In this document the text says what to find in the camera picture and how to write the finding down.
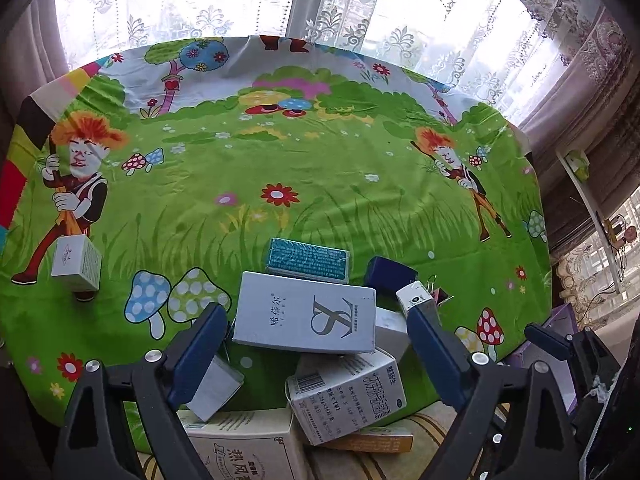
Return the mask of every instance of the white glove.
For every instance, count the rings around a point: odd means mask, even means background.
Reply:
[[[59,155],[49,155],[44,163],[44,168],[42,168],[42,177],[44,180],[53,180],[53,172],[60,170],[60,156]]]
[[[476,189],[476,184],[475,184],[475,183],[473,183],[473,182],[471,182],[468,178],[461,178],[461,179],[458,181],[458,185],[459,185],[460,187],[465,188],[465,189],[473,189],[474,191],[478,191],[478,190]]]
[[[80,205],[80,199],[73,193],[54,193],[53,202],[58,211],[75,211]]]
[[[447,169],[447,167],[444,165],[444,162],[442,162],[441,160],[436,159],[435,164],[436,164],[436,168],[438,168],[440,170],[440,174],[442,176],[449,176],[450,172]]]

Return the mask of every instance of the sheer curtain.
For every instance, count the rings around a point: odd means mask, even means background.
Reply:
[[[558,81],[599,0],[56,0],[72,67],[184,37],[305,38],[457,86],[519,124]]]

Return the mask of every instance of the silver screw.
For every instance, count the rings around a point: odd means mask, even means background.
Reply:
[[[161,357],[162,357],[161,351],[149,350],[149,352],[145,354],[145,361],[148,361],[149,363],[155,363],[156,361],[159,361]]]
[[[483,354],[482,352],[475,352],[471,356],[471,360],[477,365],[483,366],[489,362],[489,356],[487,354]]]
[[[87,364],[84,365],[84,368],[87,372],[95,372],[98,368],[100,368],[100,361],[92,359]]]
[[[544,361],[536,361],[533,367],[537,372],[541,374],[546,374],[549,371],[549,365]]]

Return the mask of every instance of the box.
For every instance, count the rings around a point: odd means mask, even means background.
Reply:
[[[575,314],[571,303],[565,303],[564,305],[555,307],[551,311],[549,319],[547,319],[542,326],[553,329],[563,337],[567,334],[575,334],[578,332],[578,325],[575,322]],[[507,355],[503,361],[509,366],[518,368],[529,368],[535,361],[544,361],[547,363],[560,388],[564,407],[567,412],[573,410],[576,405],[574,381],[571,378],[569,365],[566,361],[558,361],[558,359],[529,341],[525,341],[517,347],[511,354]]]
[[[322,444],[322,447],[361,453],[408,453],[414,435],[405,428],[363,428]]]
[[[396,292],[414,282],[418,271],[394,260],[374,256],[367,264],[364,285],[375,288],[379,294],[394,297]]]
[[[309,442],[323,444],[406,405],[396,360],[375,349],[346,356],[303,354],[286,392]]]
[[[218,412],[208,424],[178,410],[213,480],[306,480],[307,464],[291,408]]]
[[[266,270],[318,282],[349,283],[349,251],[272,238]]]
[[[383,349],[400,362],[409,346],[406,319],[399,312],[376,307],[376,347]]]
[[[372,288],[242,273],[237,343],[300,352],[370,352],[375,327]]]
[[[95,292],[100,287],[102,255],[86,235],[61,236],[53,255],[51,277],[73,292]]]
[[[427,301],[434,301],[431,294],[429,294],[421,282],[413,282],[404,286],[396,292],[396,298],[398,298],[398,301],[400,302],[400,306],[402,307],[402,312],[405,317],[412,306],[425,303]]]
[[[244,375],[215,356],[187,407],[200,420],[209,420],[244,383]]]

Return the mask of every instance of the small white box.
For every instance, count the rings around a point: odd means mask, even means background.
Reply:
[[[396,298],[402,306],[404,316],[409,313],[412,306],[416,306],[427,301],[433,301],[433,297],[428,293],[427,289],[421,282],[409,283],[396,292]]]
[[[209,420],[234,396],[244,383],[244,375],[215,356],[187,407],[200,420]]]
[[[213,480],[306,480],[307,464],[291,408],[218,412],[208,424],[178,417]]]
[[[406,405],[398,364],[380,349],[346,356],[304,354],[286,389],[302,430],[315,446]]]
[[[61,236],[53,255],[51,277],[73,292],[95,292],[100,287],[102,255],[86,235]]]
[[[376,307],[376,347],[383,349],[400,362],[409,346],[406,318],[399,312]]]
[[[376,291],[243,272],[234,341],[299,352],[375,348]]]

